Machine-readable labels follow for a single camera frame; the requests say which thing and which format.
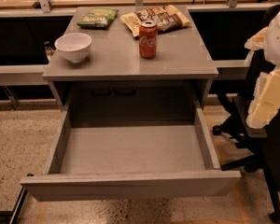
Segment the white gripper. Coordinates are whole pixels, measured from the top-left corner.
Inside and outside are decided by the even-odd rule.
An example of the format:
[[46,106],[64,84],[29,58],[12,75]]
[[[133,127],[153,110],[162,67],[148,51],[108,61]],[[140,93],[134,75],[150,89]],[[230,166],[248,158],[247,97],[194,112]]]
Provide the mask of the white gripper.
[[[254,54],[264,48],[267,28],[259,30],[245,42],[248,53],[245,64],[251,64]],[[273,119],[280,108],[280,67],[275,67],[269,74],[261,72],[254,89],[254,99],[248,108],[246,123],[250,128],[261,129]]]

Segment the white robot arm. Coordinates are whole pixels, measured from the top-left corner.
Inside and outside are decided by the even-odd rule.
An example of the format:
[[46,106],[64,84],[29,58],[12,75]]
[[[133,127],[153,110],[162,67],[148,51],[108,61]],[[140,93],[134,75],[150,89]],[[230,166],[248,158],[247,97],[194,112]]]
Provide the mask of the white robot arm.
[[264,59],[275,65],[269,74],[261,72],[258,75],[254,99],[248,108],[247,125],[261,129],[270,123],[280,109],[280,11],[267,27],[245,42],[245,47],[252,51],[262,49]]

